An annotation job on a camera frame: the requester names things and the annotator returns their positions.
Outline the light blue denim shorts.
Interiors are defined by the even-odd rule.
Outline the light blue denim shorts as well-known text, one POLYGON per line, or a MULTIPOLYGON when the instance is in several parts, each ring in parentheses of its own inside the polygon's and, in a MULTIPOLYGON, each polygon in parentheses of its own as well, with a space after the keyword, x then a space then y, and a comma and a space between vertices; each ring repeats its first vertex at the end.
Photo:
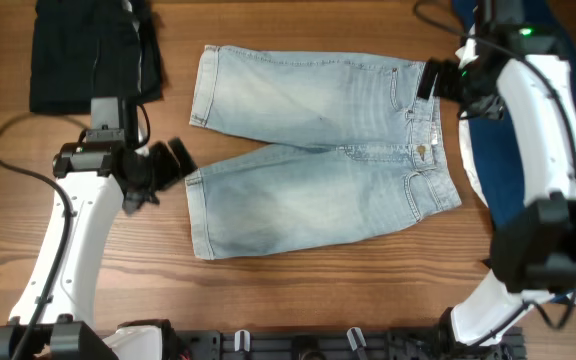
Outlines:
POLYGON ((424 65, 379 55, 208 45, 193 126, 258 150, 186 180, 196 257, 265 256, 397 232, 457 208, 424 65))

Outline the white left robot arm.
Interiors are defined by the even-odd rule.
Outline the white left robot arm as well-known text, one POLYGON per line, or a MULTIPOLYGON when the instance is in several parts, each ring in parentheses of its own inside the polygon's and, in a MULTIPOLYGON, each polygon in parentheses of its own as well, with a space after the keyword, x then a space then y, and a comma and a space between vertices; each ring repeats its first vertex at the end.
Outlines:
POLYGON ((7 324, 0 359, 180 359, 182 342, 167 320, 94 331, 97 277, 120 211, 156 202, 196 166, 180 139, 143 156, 121 142, 68 143, 54 164, 53 210, 33 273, 7 324))

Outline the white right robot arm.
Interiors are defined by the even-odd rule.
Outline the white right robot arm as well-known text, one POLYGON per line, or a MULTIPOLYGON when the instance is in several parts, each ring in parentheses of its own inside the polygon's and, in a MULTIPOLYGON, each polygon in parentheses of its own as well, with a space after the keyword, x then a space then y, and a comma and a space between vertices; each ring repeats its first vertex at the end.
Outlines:
POLYGON ((562 37, 552 28, 491 21, 462 36, 456 61, 430 60, 421 96, 456 101, 468 116, 508 112, 523 203, 496 225, 490 270, 437 329, 444 356, 480 354, 531 311, 576 304, 576 108, 562 37))

